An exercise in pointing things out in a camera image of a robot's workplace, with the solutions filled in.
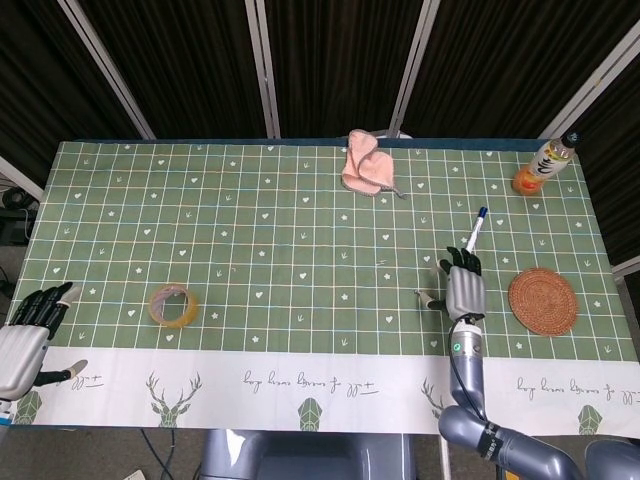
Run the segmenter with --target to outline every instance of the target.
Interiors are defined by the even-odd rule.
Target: woven coaster
[[[509,286],[516,318],[538,335],[564,335],[576,323],[578,302],[564,277],[546,268],[525,270]]]

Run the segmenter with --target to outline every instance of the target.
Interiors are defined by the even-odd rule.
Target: white frame pole
[[[118,68],[113,63],[111,56],[100,40],[100,37],[98,37],[98,34],[80,4],[76,0],[58,0],[58,5],[91,54],[93,61],[96,62],[102,75],[104,75],[104,78],[113,90],[113,93],[115,93],[118,100],[120,100],[122,107],[125,112],[127,112],[127,115],[140,133],[140,136],[145,140],[155,140],[156,136],[153,130],[151,130],[149,122],[147,122],[142,114],[142,110],[140,110],[131,90],[129,90],[122,75],[120,75]]]
[[[625,276],[631,275],[638,270],[640,270],[640,255],[611,267],[613,277],[616,281],[623,279]]]
[[[258,77],[258,88],[260,89],[260,100],[262,101],[262,112],[264,114],[264,124],[267,129],[267,138],[274,138],[273,118],[271,116],[271,102],[266,85],[266,69],[264,66],[264,55],[260,38],[260,26],[258,25],[258,15],[254,0],[244,1],[247,10],[247,22],[249,23],[249,34],[251,35],[251,47],[253,59],[256,64],[256,75]]]
[[[264,0],[256,0],[258,8],[258,26],[260,27],[260,40],[262,42],[262,56],[265,66],[265,82],[271,106],[271,118],[273,121],[273,134],[280,137],[280,119],[278,117],[278,100],[276,97],[276,84],[273,77],[273,63],[271,62],[271,44],[269,43],[269,27],[267,25],[267,12]]]
[[[42,200],[44,190],[35,184],[33,180],[27,177],[24,173],[11,165],[4,157],[0,156],[0,172],[15,183],[18,187],[22,188],[29,195],[38,201]]]
[[[416,25],[416,31],[413,35],[413,42],[409,49],[407,64],[405,65],[402,81],[400,82],[398,97],[395,107],[393,108],[393,114],[391,115],[389,129],[387,130],[388,138],[396,138],[400,132],[400,127],[404,121],[404,114],[407,111],[407,105],[409,104],[413,87],[416,84],[418,71],[424,58],[424,52],[427,48],[439,7],[440,0],[424,0],[422,2],[418,24]]]
[[[442,435],[438,435],[440,443],[440,467],[442,468],[442,480],[451,480],[451,461],[449,460],[449,444]]]
[[[620,40],[611,53],[594,70],[569,102],[560,110],[538,138],[561,136],[604,92],[616,77],[640,53],[640,20]]]

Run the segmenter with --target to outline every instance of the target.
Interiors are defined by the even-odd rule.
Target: bottle
[[[548,141],[540,147],[529,165],[516,173],[511,186],[522,195],[538,193],[544,182],[566,167],[572,158],[578,157],[575,147],[579,143],[580,135],[576,132]]]

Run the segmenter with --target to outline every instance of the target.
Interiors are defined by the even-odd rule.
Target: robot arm
[[[42,362],[64,314],[80,296],[71,283],[32,293],[13,318],[0,328],[0,414],[22,398],[32,386],[62,382],[76,376],[86,365],[81,360],[59,372],[42,372]]]
[[[515,430],[487,420],[484,407],[482,331],[475,325],[484,318],[485,288],[480,260],[466,250],[449,247],[453,265],[447,273],[446,301],[418,293],[428,308],[445,310],[454,321],[449,332],[451,396],[458,403],[440,415],[440,434],[450,443],[475,450],[485,460],[531,479],[579,480],[583,476],[563,451]]]

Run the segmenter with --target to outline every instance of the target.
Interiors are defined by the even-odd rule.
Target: pink towel
[[[364,130],[352,130],[349,133],[342,184],[348,190],[370,197],[391,190],[404,198],[393,180],[393,158],[377,148],[378,140],[370,133]]]

